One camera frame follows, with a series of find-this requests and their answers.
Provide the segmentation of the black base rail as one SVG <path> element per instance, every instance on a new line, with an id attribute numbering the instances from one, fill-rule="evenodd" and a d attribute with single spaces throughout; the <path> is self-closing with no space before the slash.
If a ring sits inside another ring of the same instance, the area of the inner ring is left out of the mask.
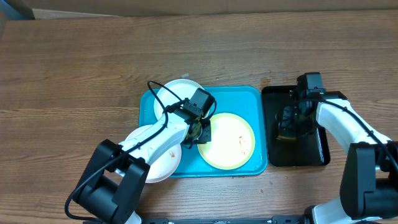
<path id="1" fill-rule="evenodd" d="M 275 215 L 272 218 L 181 219 L 143 218 L 142 224 L 310 224 L 305 215 Z"/>

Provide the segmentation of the pink plate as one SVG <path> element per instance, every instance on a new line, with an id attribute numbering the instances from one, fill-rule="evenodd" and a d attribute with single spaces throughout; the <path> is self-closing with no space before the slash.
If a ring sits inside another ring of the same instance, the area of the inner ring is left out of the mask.
<path id="1" fill-rule="evenodd" d="M 130 152 L 133 157 L 143 158 L 150 165 L 147 184 L 160 182 L 171 176 L 182 157 L 180 143 L 185 138 L 185 126 L 169 124 L 165 129 L 161 127 L 160 123 L 156 123 L 137 128 L 119 143 L 122 150 L 127 151 L 157 131 L 160 132 L 139 149 Z"/>

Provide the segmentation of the teal plastic tray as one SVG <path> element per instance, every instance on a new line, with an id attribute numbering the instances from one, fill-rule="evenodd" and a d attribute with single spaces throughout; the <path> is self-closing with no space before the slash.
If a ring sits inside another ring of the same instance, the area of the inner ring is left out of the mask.
<path id="1" fill-rule="evenodd" d="M 205 90 L 215 97 L 217 114 L 232 113 L 248 122 L 254 131 L 254 152 L 247 163 L 241 167 L 221 170 L 205 162 L 197 145 L 194 145 L 191 149 L 183 147 L 180 164 L 171 177 L 226 177 L 262 173 L 267 167 L 268 155 L 260 92 L 251 86 L 211 86 L 206 87 Z"/>

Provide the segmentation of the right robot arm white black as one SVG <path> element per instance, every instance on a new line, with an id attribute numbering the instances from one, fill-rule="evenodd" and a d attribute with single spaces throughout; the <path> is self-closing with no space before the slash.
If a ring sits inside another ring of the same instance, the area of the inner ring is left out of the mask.
<path id="1" fill-rule="evenodd" d="M 397 216 L 397 142 L 372 128 L 339 91 L 305 90 L 279 114 L 279 135 L 298 138 L 317 128 L 347 154 L 339 197 L 310 208 L 311 223 L 376 223 Z"/>

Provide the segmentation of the green yellow sponge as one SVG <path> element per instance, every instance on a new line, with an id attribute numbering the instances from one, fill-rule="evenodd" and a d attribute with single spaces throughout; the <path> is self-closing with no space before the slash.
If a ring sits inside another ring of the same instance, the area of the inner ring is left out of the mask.
<path id="1" fill-rule="evenodd" d="M 292 133 L 287 132 L 287 133 L 279 133 L 277 136 L 277 139 L 293 141 L 293 140 L 296 140 L 301 137 L 302 137 L 301 134 L 297 134 L 295 132 L 292 132 Z"/>

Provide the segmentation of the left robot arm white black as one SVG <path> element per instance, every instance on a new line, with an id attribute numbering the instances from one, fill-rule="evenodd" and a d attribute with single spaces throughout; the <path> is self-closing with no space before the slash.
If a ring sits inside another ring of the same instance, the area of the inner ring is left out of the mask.
<path id="1" fill-rule="evenodd" d="M 65 214 L 84 223 L 127 223 L 136 217 L 151 165 L 173 146 L 210 140 L 209 118 L 183 109 L 163 114 L 130 140 L 105 139 L 65 202 Z"/>

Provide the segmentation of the yellow plate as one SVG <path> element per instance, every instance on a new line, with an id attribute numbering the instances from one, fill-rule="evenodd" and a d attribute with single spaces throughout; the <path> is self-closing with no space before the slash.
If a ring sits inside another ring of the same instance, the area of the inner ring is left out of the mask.
<path id="1" fill-rule="evenodd" d="M 220 113 L 210 119 L 211 141 L 198 145 L 198 151 L 209 165 L 232 170 L 243 166 L 255 149 L 254 131 L 242 117 Z"/>

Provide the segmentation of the white plate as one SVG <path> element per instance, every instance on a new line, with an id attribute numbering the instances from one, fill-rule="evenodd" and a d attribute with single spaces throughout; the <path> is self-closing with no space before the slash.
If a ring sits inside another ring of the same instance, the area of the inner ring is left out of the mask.
<path id="1" fill-rule="evenodd" d="M 157 97 L 164 106 L 172 105 L 185 98 L 190 99 L 198 88 L 203 89 L 203 87 L 195 81 L 187 79 L 173 80 L 166 83 L 164 86 L 176 94 L 175 96 L 164 87 L 162 87 L 157 92 Z"/>

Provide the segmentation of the black water tray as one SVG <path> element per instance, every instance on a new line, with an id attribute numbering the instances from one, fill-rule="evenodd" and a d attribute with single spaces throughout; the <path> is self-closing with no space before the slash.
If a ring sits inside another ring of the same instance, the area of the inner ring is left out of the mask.
<path id="1" fill-rule="evenodd" d="M 294 89 L 294 85 L 267 86 L 261 91 L 269 161 L 276 167 L 326 166 L 330 150 L 325 128 L 317 127 L 295 139 L 279 137 L 278 115 L 293 103 L 290 92 Z"/>

